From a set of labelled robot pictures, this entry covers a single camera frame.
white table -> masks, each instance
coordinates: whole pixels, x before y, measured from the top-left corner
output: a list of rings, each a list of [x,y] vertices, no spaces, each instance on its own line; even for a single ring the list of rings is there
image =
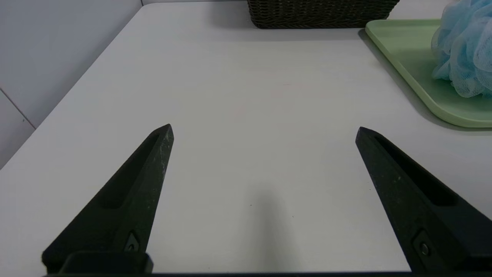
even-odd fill
[[[42,275],[42,250],[167,123],[156,272],[409,270],[359,126],[492,217],[491,133],[436,119],[364,39],[258,30],[245,2],[144,6],[1,170],[1,275]]]

light green tray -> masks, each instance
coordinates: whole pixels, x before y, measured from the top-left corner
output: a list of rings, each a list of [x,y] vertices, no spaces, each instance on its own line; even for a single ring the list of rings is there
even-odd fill
[[[432,79],[436,62],[430,41],[439,24],[439,19],[374,20],[366,32],[437,117],[462,127],[492,127],[491,100],[463,98],[449,81]]]

dark brown basket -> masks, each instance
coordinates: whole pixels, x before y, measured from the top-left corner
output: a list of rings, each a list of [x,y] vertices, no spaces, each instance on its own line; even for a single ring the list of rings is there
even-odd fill
[[[386,19],[399,0],[248,0],[261,29],[363,28]]]

